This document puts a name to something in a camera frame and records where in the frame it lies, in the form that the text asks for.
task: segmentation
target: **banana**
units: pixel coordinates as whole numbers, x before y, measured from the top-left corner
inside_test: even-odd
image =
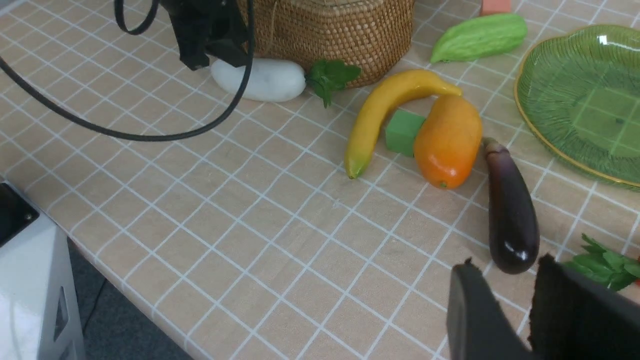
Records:
[[[344,166],[355,179],[366,170],[380,135],[380,127],[398,106],[431,95],[462,95],[462,89],[429,70],[415,69],[391,75],[369,94],[351,130]]]

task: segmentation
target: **eggplant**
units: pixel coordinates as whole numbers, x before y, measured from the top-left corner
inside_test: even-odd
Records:
[[[483,138],[489,170],[489,250],[506,274],[527,271],[538,258],[540,229],[529,189],[511,154],[493,138]]]

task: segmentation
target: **green leaves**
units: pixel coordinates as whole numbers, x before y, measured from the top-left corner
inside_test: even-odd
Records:
[[[344,90],[349,82],[360,76],[361,71],[356,65],[346,65],[342,60],[320,59],[307,74],[307,83],[327,108],[331,105],[331,93]]]
[[[640,278],[640,264],[636,260],[609,250],[585,234],[582,239],[588,244],[582,246],[587,253],[574,256],[566,266],[613,291],[620,291]]]

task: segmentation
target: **green glass plate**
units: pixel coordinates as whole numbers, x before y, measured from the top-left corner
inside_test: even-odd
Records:
[[[515,99],[561,159],[640,188],[640,31],[594,25],[540,42],[520,66]]]

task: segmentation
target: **bitter melon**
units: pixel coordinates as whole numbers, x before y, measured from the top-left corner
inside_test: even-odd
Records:
[[[527,23],[514,13],[476,17],[452,26],[438,39],[431,63],[473,61],[508,53],[522,44]]]

